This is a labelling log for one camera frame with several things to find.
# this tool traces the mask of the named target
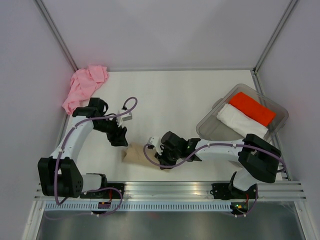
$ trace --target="wire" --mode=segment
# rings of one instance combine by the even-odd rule
[[[101,188],[101,189],[97,189],[97,190],[90,190],[88,191],[87,193],[96,193],[96,192],[101,192],[101,191],[106,191],[106,190],[110,190],[110,191],[116,191],[119,195],[120,195],[120,202],[119,204],[116,206],[115,209],[113,209],[112,211],[107,211],[105,213],[101,213],[101,214],[94,214],[92,212],[81,212],[81,213],[77,213],[77,214],[73,214],[73,215],[69,215],[69,216],[63,216],[63,217],[50,217],[47,215],[47,212],[45,211],[43,213],[44,217],[48,220],[51,220],[51,221],[56,221],[56,220],[63,220],[63,219],[66,219],[66,218],[69,218],[69,217],[78,217],[78,216],[88,216],[88,215],[95,215],[97,217],[99,216],[108,216],[108,215],[111,215],[113,213],[115,213],[121,206],[122,202],[123,202],[123,199],[124,199],[124,196],[122,195],[122,193],[120,192],[119,189],[115,188],[115,187],[104,187],[104,188]]]
[[[116,114],[115,113],[109,113],[109,114],[104,115],[104,116],[107,117],[107,116],[111,116],[111,115],[116,115]]]
[[[112,190],[111,189],[109,191],[109,198],[110,198],[109,202],[111,203],[112,202]]]
[[[195,155],[197,152],[199,152],[200,150],[202,149],[205,149],[205,148],[209,148],[209,147],[213,147],[213,146],[225,146],[225,147],[235,147],[235,148],[247,148],[247,149],[253,149],[253,150],[257,150],[261,153],[264,153],[264,154],[267,154],[273,158],[275,158],[276,160],[278,160],[280,163],[282,163],[283,165],[283,168],[278,170],[277,173],[280,173],[280,172],[284,172],[286,169],[287,169],[287,166],[286,166],[286,163],[284,162],[283,159],[281,159],[280,157],[278,157],[277,155],[269,152],[269,151],[266,151],[260,147],[256,147],[256,146],[251,146],[251,145],[246,145],[246,144],[236,144],[235,146],[232,144],[232,143],[225,143],[225,142],[215,142],[215,143],[211,143],[211,144],[208,144],[208,145],[203,145],[199,148],[197,148],[196,150],[194,150],[189,156],[187,156],[184,160],[182,160],[181,162],[175,164],[175,165],[170,165],[170,166],[167,166],[167,165],[162,165],[162,164],[159,164],[159,163],[156,163],[154,161],[152,161],[148,155],[147,155],[147,147],[148,146],[151,146],[150,144],[146,144],[144,145],[143,147],[143,153],[144,153],[144,156],[145,158],[150,162],[152,163],[153,165],[156,165],[160,168],[163,168],[163,169],[173,169],[173,168],[176,168],[176,167],[179,167],[181,166],[182,164],[184,164],[185,162],[187,162],[193,155]]]
[[[254,202],[253,202],[251,208],[248,209],[247,212],[238,210],[238,211],[241,212],[242,214],[240,214],[240,215],[235,214],[235,215],[236,215],[237,217],[246,217],[246,216],[254,209],[254,207],[256,206],[257,200],[258,200],[258,184],[255,185],[255,198],[254,198]]]
[[[246,196],[246,201],[245,201],[244,205],[247,205],[249,202],[249,195],[246,193],[245,196]]]
[[[55,169],[54,169],[54,180],[53,180],[53,191],[54,191],[54,199],[55,199],[55,203],[60,206],[61,204],[63,204],[68,198],[65,197],[61,202],[59,202],[59,199],[58,199],[58,170],[59,170],[59,162],[60,162],[60,159],[61,159],[61,155],[65,149],[65,146],[68,142],[68,139],[69,137],[71,136],[71,134],[73,133],[73,131],[81,124],[87,122],[87,121],[92,121],[92,120],[103,120],[103,119],[110,119],[110,118],[117,118],[117,117],[121,117],[123,115],[126,115],[128,113],[130,113],[133,109],[135,109],[135,107],[137,106],[138,104],[138,99],[134,96],[131,96],[129,97],[127,100],[125,100],[123,106],[125,107],[126,104],[130,101],[130,100],[135,100],[135,103],[134,105],[128,109],[127,111],[125,112],[122,112],[122,113],[119,113],[119,114],[116,114],[114,116],[98,116],[98,117],[91,117],[91,118],[86,118],[84,120],[81,120],[79,122],[77,122],[74,127],[72,127],[69,132],[65,135],[65,138],[61,144],[61,151],[58,153],[58,156],[56,158],[56,162],[55,162]]]

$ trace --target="white cloth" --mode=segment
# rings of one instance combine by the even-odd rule
[[[244,138],[247,134],[255,134],[263,139],[268,131],[268,128],[228,103],[223,106],[216,118]]]

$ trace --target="plastic bin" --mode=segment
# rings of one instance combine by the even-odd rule
[[[234,95],[239,92],[243,92],[276,113],[273,121],[267,126],[268,131],[263,138],[265,141],[270,142],[279,129],[285,125],[289,114],[284,107],[259,94],[257,91],[245,84],[237,84],[224,98],[220,99],[213,105],[212,110],[196,126],[196,132],[199,134],[200,138],[211,141],[232,141],[243,139],[240,134],[217,119],[218,112]]]

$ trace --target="tan fabric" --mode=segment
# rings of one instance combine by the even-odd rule
[[[158,159],[155,158],[156,150],[146,149],[146,153],[152,161],[159,164]],[[146,159],[146,157],[144,155],[144,147],[138,143],[135,143],[135,142],[132,142],[127,147],[126,151],[122,152],[122,162],[128,163],[128,164],[142,165],[145,167],[161,170],[160,167],[153,165],[151,162],[148,161],[148,159]]]

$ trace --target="orange cloth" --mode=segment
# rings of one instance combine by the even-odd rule
[[[233,98],[231,98],[229,104],[265,127],[267,127],[276,116],[273,111],[262,106],[260,103],[243,92],[239,92]]]

